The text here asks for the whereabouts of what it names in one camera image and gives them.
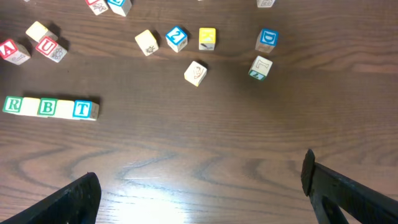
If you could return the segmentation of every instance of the green block face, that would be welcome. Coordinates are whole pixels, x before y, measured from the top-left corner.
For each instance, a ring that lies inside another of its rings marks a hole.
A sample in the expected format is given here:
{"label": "green block face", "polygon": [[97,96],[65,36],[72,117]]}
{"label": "green block face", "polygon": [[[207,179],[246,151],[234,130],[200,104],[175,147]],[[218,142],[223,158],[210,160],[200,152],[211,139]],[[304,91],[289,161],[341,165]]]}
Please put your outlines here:
{"label": "green block face", "polygon": [[266,79],[266,76],[265,76],[265,75],[261,75],[260,73],[254,71],[254,70],[251,70],[251,71],[249,72],[249,75],[250,75],[251,77],[257,79],[257,80],[260,80],[260,81],[264,81],[264,80]]}
{"label": "green block face", "polygon": [[57,99],[41,98],[37,115],[54,116],[55,109],[57,108],[57,101]]}
{"label": "green block face", "polygon": [[7,96],[2,111],[5,113],[19,113],[22,106],[22,97]]}

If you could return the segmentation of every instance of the wooden surface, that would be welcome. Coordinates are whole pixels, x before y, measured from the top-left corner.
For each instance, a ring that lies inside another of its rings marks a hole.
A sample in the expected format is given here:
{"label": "wooden surface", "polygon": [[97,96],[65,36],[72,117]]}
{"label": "wooden surface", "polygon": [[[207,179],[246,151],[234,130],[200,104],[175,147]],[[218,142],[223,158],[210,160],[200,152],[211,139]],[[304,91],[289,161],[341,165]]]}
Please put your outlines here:
{"label": "wooden surface", "polygon": [[[103,189],[98,223],[316,223],[300,171],[317,161],[398,199],[398,1],[135,0],[124,18],[83,0],[2,0],[0,38],[35,47],[40,21],[69,49],[56,64],[35,50],[0,61],[6,95],[93,99],[97,122],[0,113],[0,221],[86,172]],[[165,33],[181,25],[176,54]],[[198,51],[215,27],[214,52]],[[270,55],[254,50],[279,31]],[[134,37],[156,30],[145,57]],[[266,81],[248,76],[257,55]],[[192,60],[208,74],[198,88]]]}

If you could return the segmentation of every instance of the wooden block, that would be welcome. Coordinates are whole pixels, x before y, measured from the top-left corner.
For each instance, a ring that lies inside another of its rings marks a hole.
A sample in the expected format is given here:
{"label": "wooden block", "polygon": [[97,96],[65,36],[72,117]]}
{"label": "wooden block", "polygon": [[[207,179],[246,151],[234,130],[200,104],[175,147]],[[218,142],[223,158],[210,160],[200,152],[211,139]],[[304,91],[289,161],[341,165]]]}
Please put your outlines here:
{"label": "wooden block", "polygon": [[45,26],[39,22],[34,22],[29,29],[26,30],[26,34],[34,39],[36,42],[40,42],[44,37],[50,37],[51,39],[57,41],[58,37],[49,31]]}
{"label": "wooden block", "polygon": [[199,50],[214,50],[216,47],[216,29],[199,29]]}
{"label": "wooden block", "polygon": [[145,56],[149,56],[159,49],[155,37],[149,30],[136,36],[136,42]]}
{"label": "wooden block", "polygon": [[2,111],[5,113],[19,114],[21,112],[22,97],[7,96]]}
{"label": "wooden block", "polygon": [[271,66],[272,62],[270,60],[257,56],[255,61],[251,65],[249,75],[255,79],[264,81],[269,73],[269,70],[271,69]]}
{"label": "wooden block", "polygon": [[263,29],[257,38],[256,50],[264,53],[270,53],[278,43],[278,32]]}
{"label": "wooden block", "polygon": [[57,110],[57,99],[53,98],[41,98],[39,110],[37,116],[41,117],[54,117],[55,111]]}
{"label": "wooden block", "polygon": [[0,44],[1,57],[13,64],[20,65],[30,59],[30,54],[24,46],[11,39]]}
{"label": "wooden block", "polygon": [[75,102],[70,100],[58,100],[54,118],[73,119]]}
{"label": "wooden block", "polygon": [[72,118],[96,121],[99,110],[100,106],[96,103],[85,100],[76,100]]}
{"label": "wooden block", "polygon": [[199,86],[206,74],[207,68],[200,65],[198,62],[192,62],[187,71],[184,73],[184,77],[188,82],[194,84],[195,86]]}
{"label": "wooden block", "polygon": [[257,0],[257,7],[272,7],[276,0]]}
{"label": "wooden block", "polygon": [[104,0],[86,0],[86,3],[96,16],[109,9]]}
{"label": "wooden block", "polygon": [[112,11],[120,16],[127,16],[131,9],[131,0],[108,0]]}
{"label": "wooden block", "polygon": [[67,50],[49,37],[44,37],[42,41],[37,44],[36,50],[57,63],[68,53]]}
{"label": "wooden block", "polygon": [[166,40],[168,45],[177,53],[188,45],[187,34],[178,26],[166,34]]}
{"label": "wooden block", "polygon": [[24,97],[19,115],[37,116],[40,107],[40,99]]}

